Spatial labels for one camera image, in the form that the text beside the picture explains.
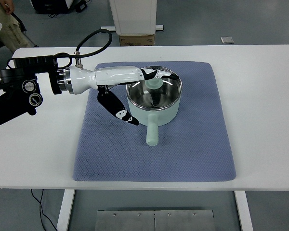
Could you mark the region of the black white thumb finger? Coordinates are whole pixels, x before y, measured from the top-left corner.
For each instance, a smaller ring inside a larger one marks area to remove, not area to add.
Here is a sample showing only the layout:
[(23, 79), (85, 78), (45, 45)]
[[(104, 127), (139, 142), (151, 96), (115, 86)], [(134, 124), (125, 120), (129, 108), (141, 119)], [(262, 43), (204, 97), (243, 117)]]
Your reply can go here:
[(139, 121), (125, 109), (121, 100), (107, 86), (98, 87), (97, 100), (114, 117), (136, 126), (139, 125)]

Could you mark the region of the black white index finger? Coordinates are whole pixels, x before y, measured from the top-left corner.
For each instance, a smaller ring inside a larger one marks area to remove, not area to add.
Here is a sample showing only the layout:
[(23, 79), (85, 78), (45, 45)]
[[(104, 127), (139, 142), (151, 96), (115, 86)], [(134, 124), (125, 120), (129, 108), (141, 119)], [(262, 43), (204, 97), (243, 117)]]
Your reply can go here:
[(169, 71), (161, 70), (161, 69), (149, 69), (149, 68), (141, 68), (141, 72), (143, 74), (144, 80), (150, 80), (154, 78), (169, 78), (172, 80), (178, 80), (178, 75), (171, 73)]

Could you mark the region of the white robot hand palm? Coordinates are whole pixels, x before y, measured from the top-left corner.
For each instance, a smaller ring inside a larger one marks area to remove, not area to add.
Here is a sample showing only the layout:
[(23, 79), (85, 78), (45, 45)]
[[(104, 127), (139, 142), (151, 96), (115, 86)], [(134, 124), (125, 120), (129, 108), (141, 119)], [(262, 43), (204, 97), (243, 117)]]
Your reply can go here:
[(57, 84), (60, 91), (78, 95), (102, 85), (116, 86), (139, 80), (143, 80), (143, 71), (135, 66), (98, 68), (93, 71), (72, 66), (62, 70), (57, 77)]

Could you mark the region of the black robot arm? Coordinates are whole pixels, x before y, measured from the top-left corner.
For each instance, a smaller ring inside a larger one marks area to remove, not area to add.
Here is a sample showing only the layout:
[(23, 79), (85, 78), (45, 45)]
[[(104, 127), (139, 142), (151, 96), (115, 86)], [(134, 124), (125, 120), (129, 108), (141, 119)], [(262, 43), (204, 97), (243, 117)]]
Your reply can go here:
[(50, 55), (16, 58), (13, 62), (14, 68), (0, 71), (0, 125), (25, 113), (32, 116), (37, 113), (36, 108), (43, 102), (37, 74), (49, 75), (54, 94), (68, 91), (78, 95), (89, 89), (97, 90), (97, 101), (110, 114), (133, 125), (138, 125), (139, 121), (125, 109), (110, 88), (143, 80), (179, 79), (172, 71), (158, 67), (117, 66), (93, 71), (84, 69), (80, 63), (59, 67), (56, 57)]

